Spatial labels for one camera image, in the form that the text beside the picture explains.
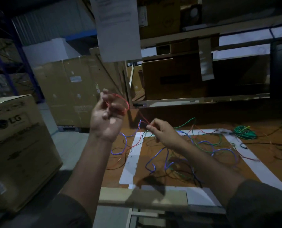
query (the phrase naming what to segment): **hand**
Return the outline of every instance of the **hand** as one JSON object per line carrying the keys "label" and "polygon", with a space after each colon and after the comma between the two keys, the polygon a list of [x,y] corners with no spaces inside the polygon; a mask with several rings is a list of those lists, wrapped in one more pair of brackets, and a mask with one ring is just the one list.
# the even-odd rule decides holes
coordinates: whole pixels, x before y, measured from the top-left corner
{"label": "hand", "polygon": [[185,141],[168,122],[161,119],[155,118],[146,129],[156,136],[156,142],[161,141],[163,145],[174,151],[179,150]]}
{"label": "hand", "polygon": [[100,95],[100,100],[91,114],[90,134],[114,142],[121,130],[124,106],[117,103],[117,97],[109,94],[106,89]]}

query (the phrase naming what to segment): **left hand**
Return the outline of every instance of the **left hand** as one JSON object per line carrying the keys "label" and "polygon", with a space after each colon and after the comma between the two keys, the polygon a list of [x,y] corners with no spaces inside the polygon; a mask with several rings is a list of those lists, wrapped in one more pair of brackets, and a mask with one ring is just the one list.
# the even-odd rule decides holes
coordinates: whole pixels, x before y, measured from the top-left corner
{"label": "left hand", "polygon": [[104,89],[99,102],[94,107],[90,119],[90,134],[108,142],[114,142],[120,133],[124,106],[116,103],[116,96]]}

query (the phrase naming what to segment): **lg logo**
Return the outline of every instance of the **lg logo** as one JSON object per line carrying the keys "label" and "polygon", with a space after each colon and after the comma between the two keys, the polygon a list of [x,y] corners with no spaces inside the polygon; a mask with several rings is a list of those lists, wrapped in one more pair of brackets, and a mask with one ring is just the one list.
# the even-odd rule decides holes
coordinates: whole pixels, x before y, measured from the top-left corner
{"label": "lg logo", "polygon": [[4,119],[0,119],[0,130],[6,129],[10,124],[14,124],[16,122],[21,121],[22,118],[20,117],[20,115],[16,115],[14,117],[9,118],[8,120],[4,120]]}

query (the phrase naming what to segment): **box flap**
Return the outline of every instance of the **box flap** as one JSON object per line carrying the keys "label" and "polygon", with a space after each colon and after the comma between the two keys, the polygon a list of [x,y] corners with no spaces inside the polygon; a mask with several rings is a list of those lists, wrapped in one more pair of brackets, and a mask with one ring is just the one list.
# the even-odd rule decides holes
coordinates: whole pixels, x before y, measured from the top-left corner
{"label": "box flap", "polygon": [[16,98],[22,98],[22,97],[25,97],[25,96],[28,96],[28,95],[3,97],[3,98],[0,98],[0,103],[6,102],[6,101],[10,101],[10,100],[13,100],[13,99],[16,99]]}

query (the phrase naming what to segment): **dark sleeve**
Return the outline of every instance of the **dark sleeve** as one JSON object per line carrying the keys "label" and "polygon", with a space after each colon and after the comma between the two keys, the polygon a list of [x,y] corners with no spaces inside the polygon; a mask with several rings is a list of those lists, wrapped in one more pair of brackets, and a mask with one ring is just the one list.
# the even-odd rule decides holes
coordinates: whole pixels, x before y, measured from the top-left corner
{"label": "dark sleeve", "polygon": [[282,228],[282,191],[246,180],[230,199],[227,216],[233,227]]}
{"label": "dark sleeve", "polygon": [[92,227],[92,222],[80,203],[58,194],[33,226],[43,227]]}

